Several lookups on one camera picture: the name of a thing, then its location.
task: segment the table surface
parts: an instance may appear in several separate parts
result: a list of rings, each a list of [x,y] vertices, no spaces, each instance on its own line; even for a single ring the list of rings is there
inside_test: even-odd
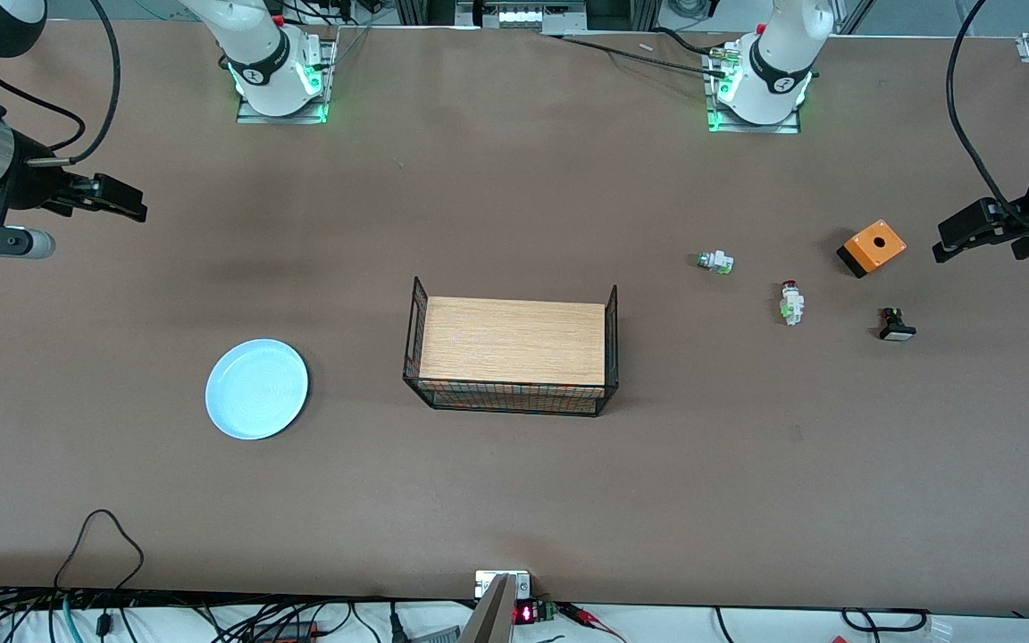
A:
[[[144,188],[148,222],[20,213],[58,252],[0,259],[0,585],[48,583],[109,507],[155,588],[449,598],[525,567],[572,601],[1029,610],[1029,260],[931,259],[987,192],[947,120],[951,42],[833,39],[804,134],[750,136],[707,131],[691,74],[532,33],[372,31],[316,127],[237,126],[199,24],[118,39],[118,117],[81,171]],[[50,24],[0,73],[95,126],[109,94],[97,24]],[[972,39],[957,93],[1021,193],[1029,65]],[[835,251],[877,219],[910,248],[858,281]],[[694,266],[716,248],[733,274]],[[417,274],[524,300],[618,285],[605,415],[424,406],[400,382]],[[878,341],[889,306],[915,341]],[[304,354],[311,397],[237,442],[205,381],[257,336]],[[66,582],[132,562],[97,525]]]

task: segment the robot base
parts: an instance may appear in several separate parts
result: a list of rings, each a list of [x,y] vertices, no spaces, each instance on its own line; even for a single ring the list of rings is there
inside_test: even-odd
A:
[[[738,47],[738,42],[726,42],[725,49],[734,50]],[[708,70],[719,70],[725,73],[733,73],[736,63],[733,61],[717,61],[711,57],[701,57],[701,65]],[[706,81],[706,110],[709,114],[710,132],[756,132],[759,134],[801,134],[801,105],[804,105],[804,94],[801,101],[792,107],[792,113],[783,121],[772,123],[772,126],[757,126],[755,122],[748,122],[744,118],[736,115],[732,107],[718,101],[717,95],[723,90],[728,82],[726,78],[714,78],[702,74]]]
[[[328,105],[331,101],[331,81],[335,76],[335,41],[320,40],[319,57],[309,55],[311,63],[323,65],[323,69],[315,71],[303,68],[304,84],[319,86],[320,93],[304,103],[304,106],[287,115],[273,117],[273,115],[261,114],[253,109],[244,95],[241,95],[241,105],[237,107],[237,122],[245,123],[268,123],[269,126],[317,126],[320,122],[328,121]]]

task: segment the orange and black object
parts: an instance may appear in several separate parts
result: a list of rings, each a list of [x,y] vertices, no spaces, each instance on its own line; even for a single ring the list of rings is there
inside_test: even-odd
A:
[[[858,279],[887,263],[887,260],[907,247],[895,230],[891,230],[891,226],[880,219],[845,241],[836,251],[836,256],[841,257]]]

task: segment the round plate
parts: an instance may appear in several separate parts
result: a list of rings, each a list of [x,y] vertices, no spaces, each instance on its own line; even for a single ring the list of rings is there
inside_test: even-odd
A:
[[[225,435],[261,439],[296,419],[308,398],[308,367],[283,342],[251,341],[213,366],[205,387],[209,419]]]

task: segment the teal cable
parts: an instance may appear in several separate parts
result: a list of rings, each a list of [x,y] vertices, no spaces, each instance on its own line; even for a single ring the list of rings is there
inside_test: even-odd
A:
[[[78,634],[78,627],[74,626],[74,618],[70,615],[70,595],[62,598],[62,615],[66,617],[66,627],[70,628],[70,638],[74,643],[82,643],[82,635]]]
[[[142,0],[134,0],[134,2],[138,3],[138,6],[140,8],[145,9],[145,12],[148,13],[148,15],[154,16],[158,21],[167,21],[167,20],[169,20],[168,16],[163,16],[163,15],[161,15],[161,13],[154,11],[153,9],[150,9],[150,8],[146,7],[146,5],[142,3]]]

